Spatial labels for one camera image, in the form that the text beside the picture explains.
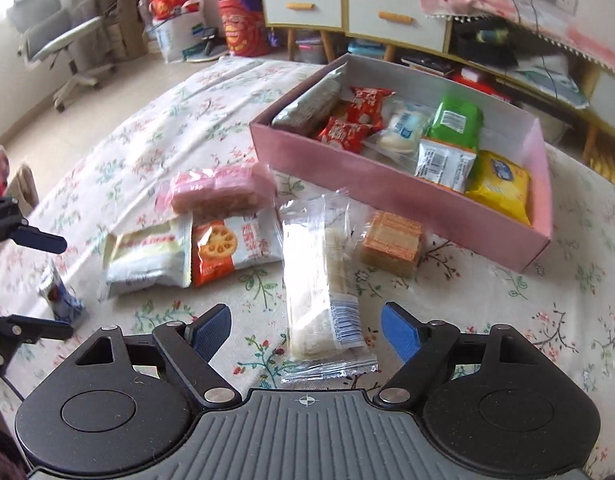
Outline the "blue white small snack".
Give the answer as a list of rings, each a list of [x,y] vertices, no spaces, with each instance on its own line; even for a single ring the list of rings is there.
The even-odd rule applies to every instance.
[[[66,285],[53,261],[42,274],[38,294],[50,306],[56,321],[76,327],[84,320],[86,309],[83,302]]]

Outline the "cream white snack packet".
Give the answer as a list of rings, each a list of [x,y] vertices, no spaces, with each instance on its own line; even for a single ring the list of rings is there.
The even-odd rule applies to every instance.
[[[133,232],[108,234],[102,256],[102,298],[152,286],[189,287],[192,234],[191,214]]]

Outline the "clear rice cracker pack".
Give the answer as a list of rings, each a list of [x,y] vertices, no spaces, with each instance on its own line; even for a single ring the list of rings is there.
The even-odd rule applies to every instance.
[[[351,200],[337,190],[280,207],[288,321],[286,385],[378,370],[349,271]]]

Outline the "orange lotus cracker packet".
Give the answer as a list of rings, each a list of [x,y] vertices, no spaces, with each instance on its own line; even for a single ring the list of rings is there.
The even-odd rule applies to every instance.
[[[200,287],[237,270],[283,259],[277,212],[265,208],[245,217],[194,224],[192,284]]]

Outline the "pink wafer snack pack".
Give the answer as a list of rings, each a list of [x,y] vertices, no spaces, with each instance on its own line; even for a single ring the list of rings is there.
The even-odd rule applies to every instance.
[[[193,214],[216,220],[273,207],[277,198],[274,174],[262,162],[193,169],[163,182],[156,211]]]

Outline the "yellow biscuit packet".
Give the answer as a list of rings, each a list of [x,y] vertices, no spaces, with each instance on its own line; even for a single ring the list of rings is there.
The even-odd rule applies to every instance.
[[[465,195],[508,218],[531,226],[527,213],[530,176],[524,168],[490,151],[480,151]]]

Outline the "orange white small packet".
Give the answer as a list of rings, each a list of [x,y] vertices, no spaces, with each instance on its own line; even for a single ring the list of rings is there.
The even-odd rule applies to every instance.
[[[442,188],[464,194],[476,159],[477,154],[473,151],[422,139],[418,147],[415,176]]]

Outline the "white blue bread packet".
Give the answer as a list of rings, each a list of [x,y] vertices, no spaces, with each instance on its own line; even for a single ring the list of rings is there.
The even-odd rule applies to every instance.
[[[390,98],[382,110],[382,128],[364,145],[382,160],[390,160],[407,172],[416,169],[420,139],[433,118],[431,107],[401,98]]]

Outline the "green snack packet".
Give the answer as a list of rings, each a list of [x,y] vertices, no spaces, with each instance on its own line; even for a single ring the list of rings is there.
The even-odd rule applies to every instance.
[[[470,101],[445,96],[427,131],[428,138],[476,152],[479,149],[483,114]]]

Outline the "red snack packet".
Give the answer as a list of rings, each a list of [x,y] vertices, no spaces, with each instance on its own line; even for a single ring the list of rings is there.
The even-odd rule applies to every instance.
[[[381,128],[382,105],[385,99],[394,96],[394,92],[382,88],[352,87],[353,99],[345,112],[345,120],[370,126],[373,130]]]
[[[359,154],[362,152],[364,140],[370,133],[370,126],[330,117],[326,127],[317,134],[316,140],[337,150]]]

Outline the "chocolate roll white packet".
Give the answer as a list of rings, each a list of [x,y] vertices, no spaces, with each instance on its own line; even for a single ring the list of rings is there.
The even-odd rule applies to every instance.
[[[275,129],[309,136],[336,107],[347,65],[336,68],[297,99],[285,106],[272,120]]]

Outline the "grey office chair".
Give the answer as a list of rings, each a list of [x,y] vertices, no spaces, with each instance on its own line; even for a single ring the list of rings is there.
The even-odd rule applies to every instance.
[[[104,30],[104,19],[100,16],[76,24],[71,11],[62,5],[61,0],[14,0],[6,11],[6,18],[21,34],[17,55],[27,66],[37,66],[51,58],[50,68],[53,68],[61,53],[68,56],[70,77],[54,94],[54,109],[58,113],[65,111],[66,101],[76,88],[99,89],[99,76],[117,71],[114,63],[80,70],[70,51],[76,40]]]

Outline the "white shopping bag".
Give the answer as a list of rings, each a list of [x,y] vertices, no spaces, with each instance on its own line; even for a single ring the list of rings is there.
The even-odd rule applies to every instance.
[[[200,49],[204,0],[149,0],[148,11],[164,62],[186,61]]]

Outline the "wooden drawer cabinet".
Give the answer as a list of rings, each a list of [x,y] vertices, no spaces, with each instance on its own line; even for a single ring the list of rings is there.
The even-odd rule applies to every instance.
[[[590,165],[615,154],[615,0],[597,27],[561,0],[262,0],[266,25],[321,34],[327,60],[330,38],[377,42],[394,61],[401,49],[481,68],[509,96],[586,129]]]

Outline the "pink cloth cover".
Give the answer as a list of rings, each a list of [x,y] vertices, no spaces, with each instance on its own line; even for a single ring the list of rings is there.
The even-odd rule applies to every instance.
[[[615,51],[573,16],[542,0],[420,0],[420,6],[430,18],[501,18],[615,75]]]

